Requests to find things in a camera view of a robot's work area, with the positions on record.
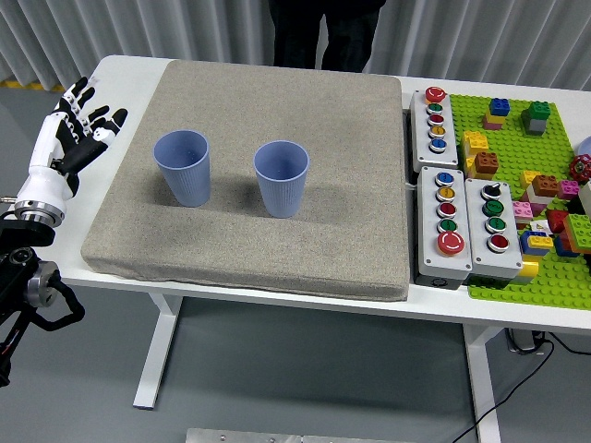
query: gray control box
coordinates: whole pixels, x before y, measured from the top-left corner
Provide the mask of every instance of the gray control box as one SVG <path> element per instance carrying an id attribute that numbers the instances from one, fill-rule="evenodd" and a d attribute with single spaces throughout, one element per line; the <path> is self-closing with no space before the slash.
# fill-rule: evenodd
<path id="1" fill-rule="evenodd" d="M 497 187 L 498 196 L 485 199 L 482 192 L 485 186 Z M 521 271 L 523 261 L 509 185 L 504 182 L 468 178 L 465 181 L 465 197 L 468 204 L 473 273 L 477 276 L 492 277 L 505 282 L 512 280 Z M 485 213 L 484 209 L 487 202 L 491 200 L 500 202 L 503 207 L 501 213 L 494 213 L 492 217 L 501 219 L 501 221 L 496 220 L 496 222 L 505 225 L 505 229 L 498 234 L 506 239 L 506 245 L 502 239 L 500 243 L 496 244 L 491 241 L 491 237 L 495 233 L 487 228 L 487 222 L 490 220 L 491 215 Z M 500 207 L 495 204 L 490 208 L 498 212 Z"/>
<path id="2" fill-rule="evenodd" d="M 441 127 L 445 130 L 442 140 L 447 145 L 444 151 L 434 152 L 429 147 L 432 138 L 429 130 L 432 126 L 428 123 L 428 105 L 425 101 L 425 92 L 416 90 L 410 102 L 411 125 L 413 128 L 413 170 L 419 173 L 423 166 L 434 166 L 447 169 L 458 169 L 458 154 L 453 132 L 452 103 L 446 96 L 440 103 L 443 117 Z"/>
<path id="3" fill-rule="evenodd" d="M 452 218 L 441 214 L 440 205 L 445 202 L 455 207 Z M 419 274 L 416 283 L 457 289 L 472 271 L 464 173 L 423 166 L 418 176 L 416 203 Z M 442 238 L 445 228 L 453 227 L 454 232 L 464 240 L 464 245 L 459 252 L 450 250 L 448 252 L 451 253 L 446 254 L 441 250 L 439 241 L 445 240 Z"/>

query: blue plastic cup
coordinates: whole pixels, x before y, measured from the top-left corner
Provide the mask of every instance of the blue plastic cup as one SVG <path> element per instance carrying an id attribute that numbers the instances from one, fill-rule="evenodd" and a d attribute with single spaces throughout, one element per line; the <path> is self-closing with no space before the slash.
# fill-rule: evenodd
<path id="1" fill-rule="evenodd" d="M 272 141 L 257 150 L 253 162 L 262 201 L 271 216 L 296 215 L 310 166 L 306 150 L 293 141 Z"/>
<path id="2" fill-rule="evenodd" d="M 203 134 L 169 132 L 156 142 L 153 155 L 181 205 L 196 208 L 210 199 L 210 143 Z"/>

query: gray felt cushion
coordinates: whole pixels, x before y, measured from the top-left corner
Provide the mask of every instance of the gray felt cushion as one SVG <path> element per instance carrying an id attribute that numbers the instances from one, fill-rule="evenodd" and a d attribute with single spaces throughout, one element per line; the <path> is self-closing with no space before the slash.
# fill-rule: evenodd
<path id="1" fill-rule="evenodd" d="M 180 206 L 152 159 L 163 134 L 211 145 L 211 198 Z M 274 219 L 252 157 L 304 146 L 300 211 Z M 409 283 L 404 142 L 396 78 L 171 62 L 82 248 L 99 272 L 289 293 L 396 301 Z"/>

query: black pants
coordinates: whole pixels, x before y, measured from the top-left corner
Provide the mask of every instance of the black pants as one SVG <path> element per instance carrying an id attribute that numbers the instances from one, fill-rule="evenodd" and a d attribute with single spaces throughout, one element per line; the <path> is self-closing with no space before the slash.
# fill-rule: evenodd
<path id="1" fill-rule="evenodd" d="M 275 0 L 269 0 L 269 8 L 275 25 L 275 66 L 314 69 L 323 15 L 329 45 L 322 57 L 322 69 L 361 72 L 368 62 L 379 9 L 357 17 L 343 17 L 319 6 L 293 8 Z"/>

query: lego baseplate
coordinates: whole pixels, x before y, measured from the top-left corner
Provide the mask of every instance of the lego baseplate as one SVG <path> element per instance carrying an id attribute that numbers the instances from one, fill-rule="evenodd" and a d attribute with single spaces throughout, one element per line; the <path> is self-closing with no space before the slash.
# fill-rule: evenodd
<path id="1" fill-rule="evenodd" d="M 550 103 L 551 115 L 542 136 L 528 136 L 521 123 L 521 112 L 530 101 L 509 100 L 511 112 L 501 130 L 486 130 L 482 117 L 490 97 L 452 95 L 452 114 L 456 140 L 464 131 L 480 131 L 488 139 L 488 148 L 499 158 L 495 180 L 509 183 L 513 200 L 524 193 L 519 176 L 522 171 L 540 171 L 568 180 L 573 148 L 566 135 L 558 109 Z M 554 198 L 549 209 L 566 210 L 565 201 Z M 545 218 L 545 212 L 537 219 Z M 528 284 L 509 284 L 505 289 L 470 285 L 470 296 L 482 300 L 545 305 L 591 310 L 591 276 L 583 257 L 558 257 L 555 250 L 546 254 L 539 273 Z"/>

